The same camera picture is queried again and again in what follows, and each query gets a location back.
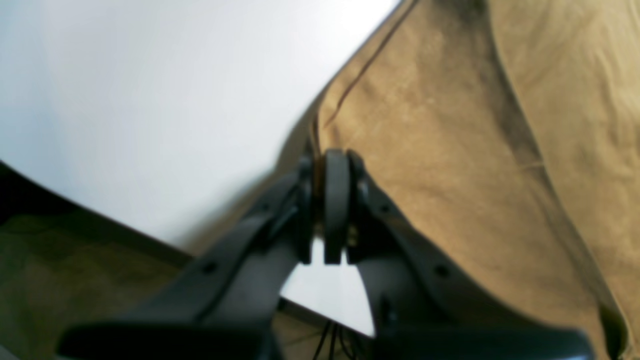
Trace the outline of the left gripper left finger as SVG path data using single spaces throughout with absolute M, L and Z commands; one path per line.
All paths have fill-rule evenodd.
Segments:
M 281 289 L 313 242 L 313 156 L 269 187 L 206 253 L 121 316 L 74 326 L 68 360 L 283 360 L 272 328 Z

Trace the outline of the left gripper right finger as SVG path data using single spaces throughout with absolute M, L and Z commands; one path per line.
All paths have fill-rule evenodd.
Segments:
M 371 360 L 592 360 L 576 329 L 544 325 L 492 296 L 416 230 L 353 151 L 323 155 L 324 262 L 342 253 L 365 287 Z

